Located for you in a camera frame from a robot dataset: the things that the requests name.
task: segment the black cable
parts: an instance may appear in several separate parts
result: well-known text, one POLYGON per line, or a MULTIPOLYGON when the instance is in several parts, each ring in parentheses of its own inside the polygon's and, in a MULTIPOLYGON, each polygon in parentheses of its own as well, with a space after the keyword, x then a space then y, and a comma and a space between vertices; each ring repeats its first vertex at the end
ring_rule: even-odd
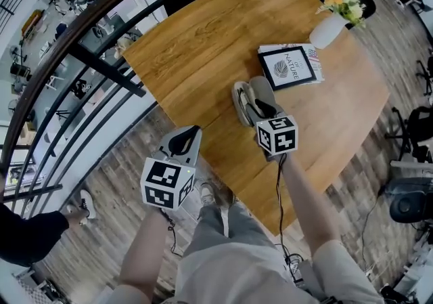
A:
MULTIPOLYGON (((278 162, 278 176, 277 176, 277 186, 276 186, 276 191, 277 191, 277 198, 278 198, 278 204, 279 204, 279 240, 281 242, 281 245, 283 245, 283 217, 284 217, 284 210, 283 210, 283 205, 281 203, 281 193, 279 191, 279 179, 281 177, 281 171, 283 169, 283 163, 286 161, 287 158, 287 154, 282 154, 281 157, 279 158, 279 162, 278 162)), ((287 259, 289 258, 289 253, 286 251, 286 248, 283 247, 283 252, 284 252, 284 258, 287 259)))
POLYGON ((378 205, 379 197, 380 197, 380 196, 377 196, 377 197, 376 197, 376 201, 375 201, 373 207, 372 207, 372 208, 370 209, 370 211, 368 212, 368 214, 367 214, 367 216, 366 216, 366 218, 365 218, 363 231, 362 231, 362 233, 361 233, 361 241, 362 241, 362 244, 363 244, 363 252, 362 252, 362 254, 363 254, 363 260, 364 260, 365 270, 367 270, 367 262, 366 262, 366 260, 365 260, 365 256, 364 256, 364 232, 365 232, 365 228, 367 227, 368 217, 369 217, 370 214, 373 212, 373 210, 374 210, 374 208, 376 207, 376 205, 378 205))
POLYGON ((171 219, 171 218, 168 216, 168 214, 167 214, 165 211, 163 211, 161 208, 159 209, 159 211, 160 211, 161 215, 165 217, 165 219, 167 220, 167 222, 168 222, 168 224, 169 224, 169 227, 168 227, 167 229, 168 229, 170 232, 173 233, 173 239, 174 239, 174 241, 173 241, 173 245, 170 247, 170 251, 171 251, 172 254, 174 254, 174 255, 176 255, 176 256, 182 258, 182 255, 180 255, 179 253, 176 253, 176 252, 175 252, 175 250, 176 250, 176 231, 175 231, 176 223, 175 223, 175 222, 173 221, 173 219, 171 219))
POLYGON ((413 227, 413 229, 415 229, 415 230, 417 230, 417 231, 419 231, 419 232, 424 232, 424 230, 421 230, 421 229, 419 229, 419 228, 416 228, 416 227, 413 225, 413 223, 411 223, 411 226, 413 227))
POLYGON ((292 275, 293 278, 293 282, 296 282, 296 277, 292 271, 292 260, 291 257, 293 256, 297 256, 300 257, 302 260, 304 260, 302 258, 301 255, 297 254, 297 253, 290 253, 288 248, 284 245, 283 242, 283 218, 284 218, 284 210, 283 210, 283 204, 281 202, 281 192, 279 190, 279 180, 281 178, 281 172, 283 170, 283 164, 286 161, 287 158, 287 153, 284 153, 281 155, 279 161, 278 161, 278 175, 277 175, 277 186, 275 188, 275 190, 277 191, 277 198, 278 198, 278 205, 279 205, 279 240, 280 243, 279 244, 275 244, 275 245, 281 245, 282 249, 283 249, 283 253, 284 253, 284 261, 286 262, 286 264, 289 267, 289 272, 290 275, 292 275))

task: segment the person's right arm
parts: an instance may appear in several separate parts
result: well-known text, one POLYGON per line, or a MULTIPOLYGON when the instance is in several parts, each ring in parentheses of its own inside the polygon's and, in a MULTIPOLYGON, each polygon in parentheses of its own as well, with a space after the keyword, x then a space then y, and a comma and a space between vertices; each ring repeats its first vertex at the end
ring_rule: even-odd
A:
POLYGON ((383 298, 340 242, 330 207, 293 156, 288 155, 282 173, 325 294, 339 301, 383 304, 383 298))
POLYGON ((330 240, 340 240, 337 224, 323 197, 309 183, 294 157, 287 155, 282 174, 311 254, 330 240))

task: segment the forearm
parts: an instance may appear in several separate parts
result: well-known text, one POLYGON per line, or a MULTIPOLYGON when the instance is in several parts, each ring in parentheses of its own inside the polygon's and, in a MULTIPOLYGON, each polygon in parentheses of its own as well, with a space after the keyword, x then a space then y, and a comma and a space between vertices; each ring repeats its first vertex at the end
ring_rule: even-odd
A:
POLYGON ((325 242, 339 240, 338 227, 331 218, 329 207, 308 182, 304 170, 293 156, 287 157, 282 174, 311 254, 325 242))
POLYGON ((122 264, 119 281, 141 290, 150 301, 165 250, 168 222, 156 209, 146 215, 122 264))

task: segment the person's left arm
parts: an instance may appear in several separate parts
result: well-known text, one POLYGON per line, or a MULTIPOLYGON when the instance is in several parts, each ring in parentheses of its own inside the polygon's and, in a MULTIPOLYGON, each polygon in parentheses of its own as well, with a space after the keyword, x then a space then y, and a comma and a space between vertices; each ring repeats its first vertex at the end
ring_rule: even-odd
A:
POLYGON ((141 223, 120 271, 120 285, 132 286, 141 291, 149 303, 152 302, 161 268, 167 228, 166 218, 157 209, 151 208, 141 223))

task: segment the wooden floor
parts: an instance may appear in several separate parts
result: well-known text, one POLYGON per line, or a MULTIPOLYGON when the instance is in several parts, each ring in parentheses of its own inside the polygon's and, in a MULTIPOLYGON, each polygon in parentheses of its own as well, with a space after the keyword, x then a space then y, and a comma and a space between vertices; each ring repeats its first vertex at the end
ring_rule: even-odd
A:
MULTIPOLYGON (((396 123, 392 106, 408 117, 414 107, 426 104, 424 86, 415 78, 415 62, 426 61, 430 44, 410 9, 401 10, 394 0, 374 1, 378 9, 368 19, 367 27, 352 31, 383 72, 391 96, 375 127, 325 197, 339 216, 342 240, 349 252, 363 269, 372 270, 371 280, 380 288, 401 275, 416 231, 410 225, 393 222, 388 202, 380 198, 365 230, 366 264, 361 252, 361 232, 380 186, 391 176, 401 175, 390 172, 388 163, 396 158, 399 148, 386 141, 384 133, 396 123)), ((37 265, 74 303, 91 303, 104 286, 116 285, 122 258, 146 214, 139 189, 144 159, 172 128, 165 113, 156 107, 113 148, 84 184, 95 199, 97 220, 67 231, 50 255, 37 265)), ((199 163, 198 179, 222 186, 203 160, 199 163)), ((198 192, 194 191, 176 214, 178 252, 184 251, 191 240, 199 209, 198 192)), ((290 251, 308 257, 297 222, 283 234, 290 251)), ((162 297, 173 290, 179 262, 169 251, 172 242, 172 238, 167 238, 158 281, 157 293, 162 297)))

